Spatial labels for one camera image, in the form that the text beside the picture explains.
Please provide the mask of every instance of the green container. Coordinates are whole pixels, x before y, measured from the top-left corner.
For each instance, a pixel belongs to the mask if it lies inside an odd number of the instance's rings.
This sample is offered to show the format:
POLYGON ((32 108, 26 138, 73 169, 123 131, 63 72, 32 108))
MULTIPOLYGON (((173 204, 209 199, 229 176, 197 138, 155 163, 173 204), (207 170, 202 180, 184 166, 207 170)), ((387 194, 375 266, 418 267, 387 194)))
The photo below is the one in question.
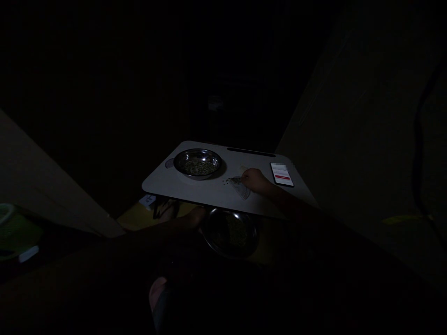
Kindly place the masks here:
POLYGON ((14 205, 0 204, 0 261, 29 250, 42 234, 42 229, 18 213, 14 205))

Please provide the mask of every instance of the smartphone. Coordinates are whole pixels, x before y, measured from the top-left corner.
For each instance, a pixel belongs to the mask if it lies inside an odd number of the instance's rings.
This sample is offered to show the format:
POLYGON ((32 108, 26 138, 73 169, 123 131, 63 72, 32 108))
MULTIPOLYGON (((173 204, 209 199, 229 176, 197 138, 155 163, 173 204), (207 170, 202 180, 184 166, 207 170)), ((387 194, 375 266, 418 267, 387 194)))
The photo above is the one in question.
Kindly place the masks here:
POLYGON ((294 187, 292 178, 287 171, 287 166, 283 163, 270 163, 275 184, 294 187))

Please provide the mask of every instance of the wall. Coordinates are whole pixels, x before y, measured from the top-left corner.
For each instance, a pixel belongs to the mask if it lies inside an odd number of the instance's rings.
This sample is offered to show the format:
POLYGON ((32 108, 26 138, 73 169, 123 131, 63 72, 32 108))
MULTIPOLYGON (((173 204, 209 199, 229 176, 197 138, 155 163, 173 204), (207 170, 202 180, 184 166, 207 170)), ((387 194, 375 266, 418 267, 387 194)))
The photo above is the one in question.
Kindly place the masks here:
POLYGON ((105 237, 123 229, 0 110, 0 203, 105 237))
POLYGON ((189 134, 177 7, 7 2, 0 107, 118 217, 189 134))
MULTIPOLYGON (((419 214, 411 191, 413 120, 445 52, 437 13, 419 2, 347 6, 277 153, 292 159, 328 213, 447 292, 446 255, 429 226, 381 222, 419 214)), ((446 88, 443 73, 422 113, 422 194, 445 237, 446 88)))

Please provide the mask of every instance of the table surface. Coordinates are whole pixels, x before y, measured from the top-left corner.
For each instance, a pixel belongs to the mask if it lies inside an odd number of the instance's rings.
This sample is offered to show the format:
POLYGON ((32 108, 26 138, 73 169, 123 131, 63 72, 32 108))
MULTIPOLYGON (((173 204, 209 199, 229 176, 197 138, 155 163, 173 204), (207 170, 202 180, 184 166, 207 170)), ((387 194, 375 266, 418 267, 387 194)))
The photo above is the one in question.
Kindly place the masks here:
POLYGON ((304 183, 291 160, 277 154, 274 155, 275 157, 269 157, 262 155, 262 153, 244 151, 230 151, 228 147, 201 142, 182 142, 144 180, 142 188, 149 194, 163 195, 169 198, 230 209, 237 212, 284 219, 281 212, 262 196, 251 192, 250 196, 246 200, 243 200, 236 190, 230 184, 227 184, 226 181, 231 177, 240 177, 242 174, 241 170, 245 167, 260 169, 268 180, 274 182, 270 163, 283 163, 287 166, 295 186, 292 188, 286 186, 280 187, 310 205, 318 207, 312 193, 309 191, 309 188, 304 183), (222 158, 223 166, 211 178, 195 181, 178 172, 175 167, 166 168, 166 161, 174 158, 184 150, 194 148, 212 150, 222 158))

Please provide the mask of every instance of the metal bowl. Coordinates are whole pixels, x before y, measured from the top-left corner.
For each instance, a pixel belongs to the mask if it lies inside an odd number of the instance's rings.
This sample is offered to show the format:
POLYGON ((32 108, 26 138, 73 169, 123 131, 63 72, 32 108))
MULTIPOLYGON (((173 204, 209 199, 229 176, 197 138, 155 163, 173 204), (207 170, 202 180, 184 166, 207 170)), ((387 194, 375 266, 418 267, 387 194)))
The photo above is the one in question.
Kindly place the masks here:
POLYGON ((174 167, 178 172, 184 174, 188 178, 194 180, 204 180, 210 178, 213 174, 215 174, 220 167, 222 166, 222 158, 214 151, 208 149, 189 149, 182 151, 174 158, 174 167), (216 170, 211 172, 210 174, 202 174, 202 175, 192 175, 186 173, 186 163, 189 161, 207 161, 212 163, 216 170))
POLYGON ((247 258, 256 250, 259 242, 256 223, 247 214, 215 208, 202 222, 201 229, 208 245, 219 255, 227 258, 247 258), (244 224, 247 237, 243 246, 234 246, 230 243, 229 228, 226 221, 228 215, 234 216, 244 224))

